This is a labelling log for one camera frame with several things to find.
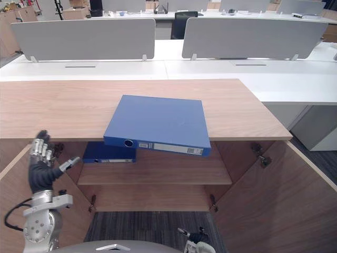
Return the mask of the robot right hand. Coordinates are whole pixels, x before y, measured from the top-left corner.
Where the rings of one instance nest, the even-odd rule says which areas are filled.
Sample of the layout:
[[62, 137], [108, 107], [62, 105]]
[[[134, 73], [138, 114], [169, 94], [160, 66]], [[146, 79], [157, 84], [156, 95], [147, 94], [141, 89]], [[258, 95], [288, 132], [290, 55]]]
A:
[[178, 232], [184, 236], [186, 236], [190, 241], [197, 244], [198, 242], [205, 242], [210, 243], [210, 238], [208, 234], [205, 232], [205, 229], [203, 227], [199, 227], [198, 232], [188, 232], [185, 229], [178, 228]]

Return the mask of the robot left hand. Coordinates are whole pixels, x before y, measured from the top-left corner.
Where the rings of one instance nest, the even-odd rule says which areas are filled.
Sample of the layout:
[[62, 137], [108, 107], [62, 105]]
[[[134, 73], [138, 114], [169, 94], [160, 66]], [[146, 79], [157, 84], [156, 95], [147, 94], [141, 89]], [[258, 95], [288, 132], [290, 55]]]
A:
[[40, 131], [29, 151], [28, 183], [33, 194], [52, 190], [53, 182], [80, 161], [80, 157], [76, 156], [54, 166], [55, 149], [49, 140], [48, 131]]

